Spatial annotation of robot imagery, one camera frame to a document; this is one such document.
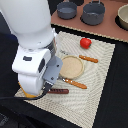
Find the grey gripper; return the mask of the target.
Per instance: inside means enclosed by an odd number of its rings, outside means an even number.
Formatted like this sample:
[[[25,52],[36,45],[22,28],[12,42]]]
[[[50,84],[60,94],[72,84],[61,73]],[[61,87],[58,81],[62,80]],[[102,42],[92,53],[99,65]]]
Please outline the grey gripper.
[[[54,56],[48,63],[46,71],[43,75],[44,91],[48,92],[51,87],[56,83],[59,76],[63,62],[57,56]]]

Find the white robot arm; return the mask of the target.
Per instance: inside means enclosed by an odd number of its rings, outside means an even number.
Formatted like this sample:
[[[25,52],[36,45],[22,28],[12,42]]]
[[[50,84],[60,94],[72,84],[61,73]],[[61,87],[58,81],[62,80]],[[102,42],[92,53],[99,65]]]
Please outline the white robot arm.
[[[47,0],[0,0],[2,13],[18,49],[12,70],[23,91],[37,96],[55,84],[63,65],[56,56],[56,32],[51,28]]]

